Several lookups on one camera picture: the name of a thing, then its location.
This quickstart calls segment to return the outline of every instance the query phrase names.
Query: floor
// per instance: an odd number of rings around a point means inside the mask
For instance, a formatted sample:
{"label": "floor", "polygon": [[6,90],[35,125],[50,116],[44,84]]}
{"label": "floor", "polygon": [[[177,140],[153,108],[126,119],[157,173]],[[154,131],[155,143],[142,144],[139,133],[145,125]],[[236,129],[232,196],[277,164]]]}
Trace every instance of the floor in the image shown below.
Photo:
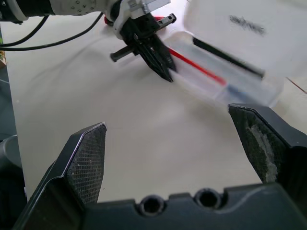
{"label": "floor", "polygon": [[[0,80],[9,82],[6,67],[0,69]],[[0,81],[0,140],[16,134],[10,85]]]}

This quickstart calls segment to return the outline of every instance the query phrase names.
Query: robotic arm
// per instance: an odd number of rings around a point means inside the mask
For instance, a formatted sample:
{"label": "robotic arm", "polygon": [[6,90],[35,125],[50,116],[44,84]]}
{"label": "robotic arm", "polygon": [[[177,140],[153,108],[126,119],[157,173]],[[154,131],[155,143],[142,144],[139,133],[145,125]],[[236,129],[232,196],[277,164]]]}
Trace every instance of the robotic arm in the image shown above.
{"label": "robotic arm", "polygon": [[[156,21],[150,14],[150,12],[169,3],[170,0],[2,0],[0,21],[21,24],[29,17],[34,16],[81,16],[91,12],[102,12],[110,21],[114,22],[113,31],[116,37],[127,45],[111,54],[111,59],[116,62],[130,53],[140,55],[161,78],[172,82],[168,69],[176,71],[176,66],[168,48],[162,43],[156,32],[174,23],[176,17],[171,14]],[[3,44],[0,45],[0,48],[4,51],[25,51],[60,45],[88,32],[100,17],[101,15],[86,31],[57,43],[26,48],[7,48],[9,45]]]}
{"label": "robotic arm", "polygon": [[82,16],[92,12],[103,12],[112,19],[112,8],[122,5],[121,22],[117,23],[123,25],[129,17],[136,19],[168,3],[170,0],[2,0],[0,21],[22,23],[34,16]]}

